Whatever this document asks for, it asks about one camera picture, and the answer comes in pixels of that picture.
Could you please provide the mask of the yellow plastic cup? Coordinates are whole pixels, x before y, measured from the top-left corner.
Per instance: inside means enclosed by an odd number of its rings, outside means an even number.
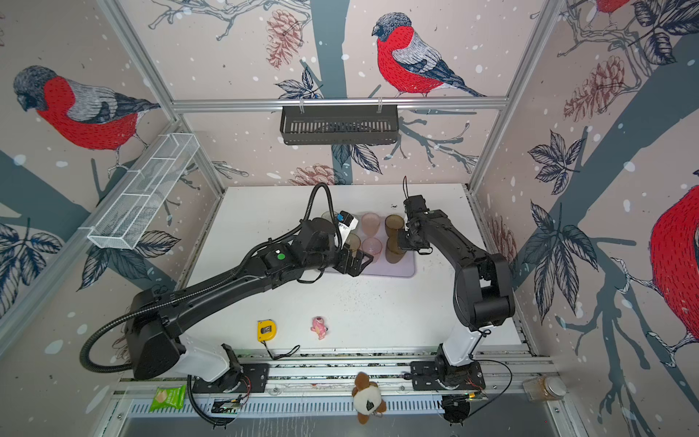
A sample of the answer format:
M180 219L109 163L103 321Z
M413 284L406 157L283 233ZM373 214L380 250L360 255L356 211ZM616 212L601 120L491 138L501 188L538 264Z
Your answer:
M355 254L360 247L362 246L362 240L357 234L350 233L347 236L347 240L345 241L345 245L349 247L349 250Z

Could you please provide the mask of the brown textured cup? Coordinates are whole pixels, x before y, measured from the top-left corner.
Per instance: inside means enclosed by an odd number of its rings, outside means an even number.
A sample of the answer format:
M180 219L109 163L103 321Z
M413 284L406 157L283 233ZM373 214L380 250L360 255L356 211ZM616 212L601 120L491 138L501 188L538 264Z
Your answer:
M405 256L406 251L401 249L398 244L398 238L391 236L387 240L385 259L389 264L399 263Z
M400 215L391 214L384 220L384 229L388 238L396 238L398 232L404 227L405 221Z

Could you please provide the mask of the pink plastic cup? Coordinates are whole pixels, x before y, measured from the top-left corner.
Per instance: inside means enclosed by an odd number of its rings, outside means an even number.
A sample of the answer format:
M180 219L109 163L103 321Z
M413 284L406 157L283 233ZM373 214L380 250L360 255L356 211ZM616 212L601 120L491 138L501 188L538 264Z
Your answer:
M362 215L360 225L362 226L364 235L368 238L373 238L377 235L380 225L382 225L382 220L376 213L367 212Z
M382 242L375 237L367 238L362 242L362 250L365 253L373 256L375 260L377 260L382 254L382 249Z

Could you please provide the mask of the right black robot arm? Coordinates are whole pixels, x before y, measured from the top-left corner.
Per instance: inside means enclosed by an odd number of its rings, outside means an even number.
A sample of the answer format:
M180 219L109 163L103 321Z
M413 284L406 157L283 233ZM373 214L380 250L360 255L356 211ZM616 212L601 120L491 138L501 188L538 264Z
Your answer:
M435 358L438 381L447 389L468 382L474 355L491 330L513 317L512 275L500 253L489 253L468 240L440 209L429 209L421 195L410 195L402 180L407 224L397 233L402 251L430 255L435 249L454 270L453 309L458 323Z

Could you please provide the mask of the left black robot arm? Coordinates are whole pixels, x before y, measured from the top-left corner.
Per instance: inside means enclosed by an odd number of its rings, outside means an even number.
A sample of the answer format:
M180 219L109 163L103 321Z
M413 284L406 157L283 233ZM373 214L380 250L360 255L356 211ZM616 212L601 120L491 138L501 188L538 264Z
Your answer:
M218 393L239 385L251 389L235 351L227 344L210 346L187 336L187 331L213 314L289 282L306 283L306 271L324 273L334 269L351 277L360 276L374 258L351 249L347 239L357 222L346 211L334 209L327 197L331 220L311 218L309 203L298 226L281 236L254 246L238 264L213 278L186 289L156 296L138 294L130 312L111 320L87 338L79 362L93 373L132 371L140 381L152 380L172 371L187 376L187 396L194 397L194 380L200 379ZM130 361L122 365L94 362L90 353L109 331L124 326Z

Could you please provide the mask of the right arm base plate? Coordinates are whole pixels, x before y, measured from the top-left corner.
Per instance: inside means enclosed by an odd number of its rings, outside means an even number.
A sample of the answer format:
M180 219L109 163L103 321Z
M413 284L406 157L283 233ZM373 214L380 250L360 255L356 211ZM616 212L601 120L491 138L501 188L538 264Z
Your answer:
M460 367L411 362L409 375L414 391L484 391L486 386L478 362Z

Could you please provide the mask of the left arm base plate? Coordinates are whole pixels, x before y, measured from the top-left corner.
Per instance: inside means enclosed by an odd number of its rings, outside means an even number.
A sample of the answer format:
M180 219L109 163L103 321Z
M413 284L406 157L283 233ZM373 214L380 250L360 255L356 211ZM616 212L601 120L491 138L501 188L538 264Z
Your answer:
M269 364L248 363L234 366L214 382L196 378L194 393L264 393L269 377Z

